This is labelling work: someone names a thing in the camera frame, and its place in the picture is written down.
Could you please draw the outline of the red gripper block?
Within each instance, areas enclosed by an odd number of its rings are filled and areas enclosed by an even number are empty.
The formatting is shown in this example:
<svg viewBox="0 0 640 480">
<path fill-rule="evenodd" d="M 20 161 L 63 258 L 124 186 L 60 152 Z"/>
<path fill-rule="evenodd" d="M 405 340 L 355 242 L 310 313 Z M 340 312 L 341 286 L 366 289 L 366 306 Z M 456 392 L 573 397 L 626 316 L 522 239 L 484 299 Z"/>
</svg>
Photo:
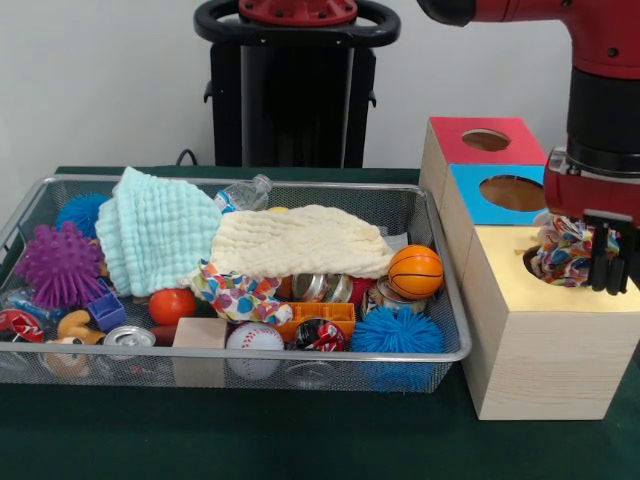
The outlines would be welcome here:
<svg viewBox="0 0 640 480">
<path fill-rule="evenodd" d="M 594 216 L 639 222 L 639 179 L 608 177 L 583 170 L 571 163 L 564 149 L 553 149 L 543 178 L 546 206 L 550 212 L 568 217 Z M 609 262 L 608 226 L 600 224 L 593 234 L 589 284 L 610 295 L 626 292 L 626 231 L 618 231 L 618 253 Z"/>
</svg>

